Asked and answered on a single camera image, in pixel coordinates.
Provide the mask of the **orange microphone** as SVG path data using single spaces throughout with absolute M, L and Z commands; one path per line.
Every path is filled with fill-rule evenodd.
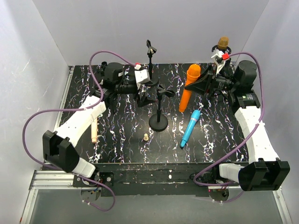
M 184 112 L 188 106 L 192 91 L 189 90 L 201 75 L 201 67 L 198 64 L 191 64 L 186 73 L 186 82 L 181 96 L 179 111 Z

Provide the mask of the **blue microphone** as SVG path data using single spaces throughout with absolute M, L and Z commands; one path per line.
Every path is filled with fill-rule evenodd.
M 199 110 L 194 110 L 193 113 L 191 114 L 190 121 L 188 123 L 188 126 L 187 126 L 185 132 L 184 132 L 183 138 L 180 142 L 181 148 L 184 148 L 184 146 L 188 142 L 188 140 L 192 134 L 192 131 L 193 131 L 198 119 L 200 118 L 200 114 L 201 114 L 201 112 Z

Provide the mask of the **tripod shock-mount mic stand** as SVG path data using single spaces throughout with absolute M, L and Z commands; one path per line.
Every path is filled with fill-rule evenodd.
M 212 56 L 213 61 L 212 65 L 209 65 L 205 71 L 216 69 L 218 72 L 223 70 L 228 70 L 230 68 L 231 59 L 228 55 L 232 53 L 232 50 L 229 46 L 220 46 L 215 45 L 212 47 Z

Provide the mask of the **gold microphone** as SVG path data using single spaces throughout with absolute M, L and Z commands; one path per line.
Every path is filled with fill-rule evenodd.
M 229 38 L 227 36 L 222 36 L 217 44 L 219 50 L 226 50 L 228 48 Z

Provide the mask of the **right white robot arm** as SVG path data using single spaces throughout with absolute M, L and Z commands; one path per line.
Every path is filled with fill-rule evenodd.
M 204 73 L 197 64 L 192 64 L 187 70 L 186 91 L 196 93 L 212 93 L 212 89 L 228 88 L 229 103 L 238 120 L 244 141 L 239 145 L 247 146 L 249 164 L 245 167 L 234 163 L 223 163 L 233 151 L 197 173 L 193 181 L 199 186 L 206 183 L 197 180 L 204 172 L 218 168 L 219 177 L 228 179 L 228 183 L 238 183 L 244 191 L 278 190 L 290 172 L 287 161 L 281 161 L 273 149 L 262 122 L 264 115 L 263 102 L 259 101 L 251 89 L 257 76 L 261 75 L 257 62 L 240 61 L 234 74 L 229 77 L 212 79 L 213 69 Z

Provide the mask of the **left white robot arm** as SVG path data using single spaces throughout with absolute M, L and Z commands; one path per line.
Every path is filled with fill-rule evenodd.
M 139 107 L 154 103 L 146 95 L 139 95 L 141 85 L 150 81 L 148 70 L 139 64 L 129 75 L 120 63 L 102 62 L 95 78 L 99 85 L 91 89 L 79 111 L 56 130 L 46 131 L 43 135 L 43 157 L 47 162 L 66 173 L 87 178 L 92 177 L 96 167 L 81 158 L 75 149 L 86 129 L 113 105 L 118 95 L 132 94 Z

